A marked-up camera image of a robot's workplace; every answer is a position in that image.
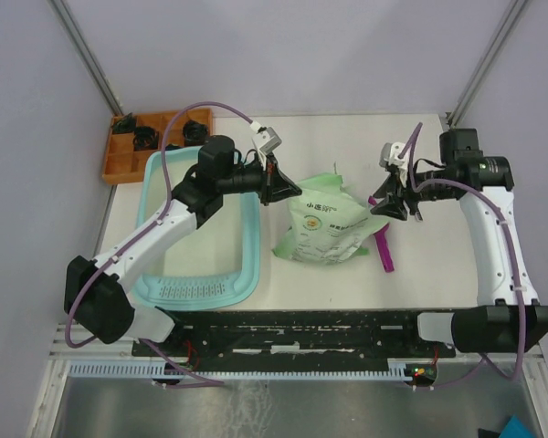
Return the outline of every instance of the gray wall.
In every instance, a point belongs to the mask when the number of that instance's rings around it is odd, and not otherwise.
[[[463,125],[510,160],[526,266],[548,304],[548,0],[529,6]],[[548,336],[542,345],[548,361]]]
[[[0,0],[0,438],[24,436],[66,264],[94,250],[110,116],[47,2]]]
[[[509,0],[68,0],[129,111],[451,110]]]

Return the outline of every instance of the teal basket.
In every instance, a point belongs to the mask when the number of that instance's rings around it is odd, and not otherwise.
[[[201,148],[185,148],[166,153],[166,161],[171,163],[196,161]],[[138,208],[136,225],[147,219],[147,200],[151,186],[151,176],[162,172],[161,153],[153,154],[146,163],[142,196]],[[177,185],[180,179],[171,178],[171,184]],[[236,272],[212,276],[154,276],[142,275],[136,282],[132,293],[139,301],[151,307],[167,310],[206,310],[230,306],[246,299],[256,288],[259,279],[259,200],[254,193],[239,196],[241,208],[241,269]],[[209,219],[219,220],[220,212]]]

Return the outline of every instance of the purple marker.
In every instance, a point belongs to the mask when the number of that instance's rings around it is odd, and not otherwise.
[[[377,205],[377,201],[373,198],[373,196],[370,196],[367,198],[367,202],[370,205]],[[386,224],[384,228],[382,228],[377,233],[374,233],[375,237],[375,244],[377,245],[377,252],[380,255],[380,259],[382,260],[382,265],[384,265],[384,271],[385,272],[394,272],[394,262],[392,261],[392,256],[390,255],[390,248],[387,246],[387,239],[385,238],[385,232],[389,228],[390,224]]]

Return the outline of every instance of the green plastic bag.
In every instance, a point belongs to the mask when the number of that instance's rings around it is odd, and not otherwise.
[[[369,213],[343,189],[343,178],[322,173],[299,182],[302,195],[288,200],[291,229],[274,255],[299,262],[334,265],[367,254],[362,242],[381,230],[388,218]]]

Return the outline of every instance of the tabletop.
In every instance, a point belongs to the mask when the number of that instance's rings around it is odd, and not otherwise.
[[[437,114],[258,117],[282,138],[279,166],[293,181],[337,171],[362,199],[387,176],[378,165],[387,142],[406,141],[419,121],[424,126],[417,158],[438,161]],[[245,153],[251,146],[248,125],[217,118],[215,132],[231,137]],[[141,183],[117,187],[101,250],[120,242],[135,228]],[[395,271],[387,274],[373,238],[370,255],[337,266],[305,265],[276,258],[271,249],[290,226],[286,203],[260,206],[260,277],[246,300],[227,309],[382,309],[476,306],[477,271],[469,229],[456,201],[423,203],[424,222],[392,221],[387,240]]]

